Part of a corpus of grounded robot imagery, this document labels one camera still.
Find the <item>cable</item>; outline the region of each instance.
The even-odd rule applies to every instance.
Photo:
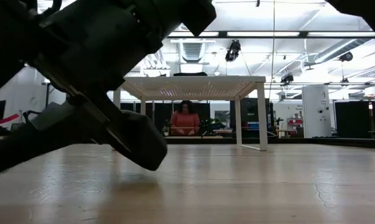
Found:
[[[246,67],[247,70],[248,70],[248,74],[249,74],[249,76],[252,76],[251,71],[249,71],[249,68],[248,68],[248,65],[247,65],[247,61],[246,61],[245,58],[244,58],[243,51],[240,51],[240,53],[241,53],[241,56],[243,57],[243,60],[244,60],[244,63],[245,63],[245,67]]]
[[[274,46],[275,46],[275,0],[273,0],[273,50],[272,50],[272,76],[270,79],[270,88],[269,88],[269,99],[272,94],[272,84],[274,78]]]

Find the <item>air duct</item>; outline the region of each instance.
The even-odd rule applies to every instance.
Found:
[[[187,63],[198,63],[204,56],[206,43],[182,43],[182,59]]]
[[[369,42],[371,39],[353,39],[353,40],[342,40],[330,48],[320,52],[316,55],[303,55],[294,61],[290,62],[285,67],[281,68],[275,75],[282,73],[284,70],[294,70],[301,65],[299,61],[303,61],[307,58],[307,62],[303,63],[303,66],[313,66],[321,63],[328,62],[334,58],[337,58],[349,51]]]
[[[369,42],[371,39],[354,39],[354,40],[342,40],[329,49],[324,50],[318,55],[314,56],[315,64],[325,63],[329,60],[337,58],[349,51]]]

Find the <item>ceiling light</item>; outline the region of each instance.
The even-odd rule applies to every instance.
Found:
[[[48,84],[48,83],[50,83],[50,80],[47,78],[44,78],[44,84]]]
[[[228,32],[228,37],[297,37],[299,32]]]
[[[375,32],[309,32],[308,37],[375,37]]]
[[[198,73],[202,72],[203,65],[199,64],[181,64],[180,71],[182,73]]]
[[[199,36],[200,37],[217,37],[219,32],[202,32]],[[187,31],[175,31],[169,34],[169,37],[194,37],[191,32]]]
[[[209,43],[209,44],[213,44],[213,43],[216,43],[215,40],[198,40],[198,39],[179,39],[179,40],[170,40],[171,43],[173,44],[205,44],[205,43]]]
[[[241,51],[241,44],[239,40],[233,40],[227,49],[225,60],[227,62],[233,62],[237,59],[239,52]]]

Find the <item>white table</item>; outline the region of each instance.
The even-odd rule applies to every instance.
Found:
[[[234,100],[236,108],[237,145],[259,151],[267,150],[265,77],[124,77],[122,89],[141,101],[141,113],[146,113],[149,100]],[[243,145],[240,100],[257,90],[260,147]]]

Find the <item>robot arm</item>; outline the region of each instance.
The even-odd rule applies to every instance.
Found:
[[[0,0],[0,87],[25,63],[70,95],[0,145],[0,172],[70,144],[110,144],[156,170],[166,142],[146,116],[107,97],[182,22],[199,35],[215,19],[210,0],[77,0],[38,15],[31,1]]]

